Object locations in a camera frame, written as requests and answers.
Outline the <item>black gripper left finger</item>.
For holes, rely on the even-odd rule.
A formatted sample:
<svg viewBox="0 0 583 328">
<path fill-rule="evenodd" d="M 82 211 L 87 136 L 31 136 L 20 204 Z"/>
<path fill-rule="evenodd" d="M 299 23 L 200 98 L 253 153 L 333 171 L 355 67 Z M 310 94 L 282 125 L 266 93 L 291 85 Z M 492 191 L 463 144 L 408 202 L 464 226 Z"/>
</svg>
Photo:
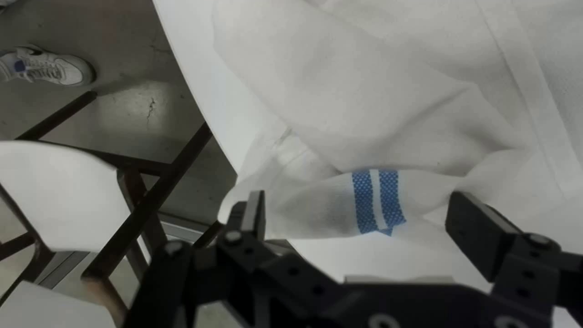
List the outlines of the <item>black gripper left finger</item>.
<svg viewBox="0 0 583 328">
<path fill-rule="evenodd" d="M 251 191 L 240 218 L 240 229 L 257 238 L 264 238 L 266 198 L 262 191 Z"/>
</svg>

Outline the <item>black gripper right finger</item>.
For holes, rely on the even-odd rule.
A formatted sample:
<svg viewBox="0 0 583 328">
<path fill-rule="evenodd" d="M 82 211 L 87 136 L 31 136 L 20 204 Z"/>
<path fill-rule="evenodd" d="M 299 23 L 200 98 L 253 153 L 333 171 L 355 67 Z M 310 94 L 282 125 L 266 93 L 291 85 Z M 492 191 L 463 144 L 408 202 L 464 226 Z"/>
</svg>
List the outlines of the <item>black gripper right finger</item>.
<svg viewBox="0 0 583 328">
<path fill-rule="evenodd" d="M 472 193 L 454 191 L 444 229 L 474 267 L 494 282 L 521 229 Z"/>
</svg>

